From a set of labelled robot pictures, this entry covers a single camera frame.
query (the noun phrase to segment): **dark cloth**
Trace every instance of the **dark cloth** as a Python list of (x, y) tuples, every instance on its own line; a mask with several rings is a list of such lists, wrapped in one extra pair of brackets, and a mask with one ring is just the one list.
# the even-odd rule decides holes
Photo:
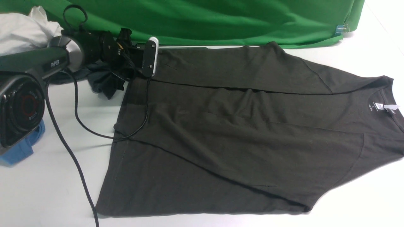
[[(93, 92), (103, 93), (111, 99), (116, 90), (123, 90), (125, 81), (111, 72), (108, 64), (98, 61), (72, 73), (80, 81), (87, 79)], [(52, 84), (72, 83), (72, 78), (64, 72), (58, 72), (50, 78)]]
[[(286, 54), (276, 43), (163, 50), (149, 119), (115, 141), (97, 203), (108, 216), (307, 212), (327, 191), (404, 154), (393, 80)], [(144, 118), (128, 86), (116, 136)]]

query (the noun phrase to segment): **green backdrop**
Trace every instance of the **green backdrop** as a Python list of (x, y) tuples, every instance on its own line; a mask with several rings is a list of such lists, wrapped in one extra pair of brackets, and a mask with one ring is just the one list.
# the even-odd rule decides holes
[[(86, 28), (118, 34), (133, 30), (132, 39), (156, 36), (162, 45), (261, 45), (276, 41), (283, 48), (328, 46), (338, 42), (337, 25), (358, 25), (364, 0), (0, 0), (0, 12), (29, 13), (43, 6), (48, 17), (64, 26), (69, 4), (86, 9)], [(84, 18), (79, 10), (68, 21)]]

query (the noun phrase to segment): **white tag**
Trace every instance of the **white tag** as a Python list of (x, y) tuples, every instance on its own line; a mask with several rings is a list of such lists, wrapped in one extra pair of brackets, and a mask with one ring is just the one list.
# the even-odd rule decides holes
[(384, 108), (391, 109), (391, 110), (396, 110), (399, 107), (400, 107), (399, 105), (384, 105)]
[(382, 103), (375, 103), (377, 109), (384, 110), (384, 106)]

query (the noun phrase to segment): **size tag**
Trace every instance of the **size tag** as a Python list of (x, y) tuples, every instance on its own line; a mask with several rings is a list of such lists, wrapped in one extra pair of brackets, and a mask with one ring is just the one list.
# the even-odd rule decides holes
[(384, 110), (384, 105), (382, 103), (375, 103), (377, 109)]

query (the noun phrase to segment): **blue cloth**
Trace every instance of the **blue cloth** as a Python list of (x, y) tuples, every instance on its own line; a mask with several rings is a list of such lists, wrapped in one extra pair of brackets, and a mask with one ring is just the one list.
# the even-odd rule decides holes
[(6, 153), (0, 156), (0, 159), (9, 165), (14, 165), (34, 153), (32, 146), (41, 138), (45, 132), (45, 124), (42, 120), (38, 128), (34, 130), (25, 139), (21, 140), (18, 144), (14, 145)]

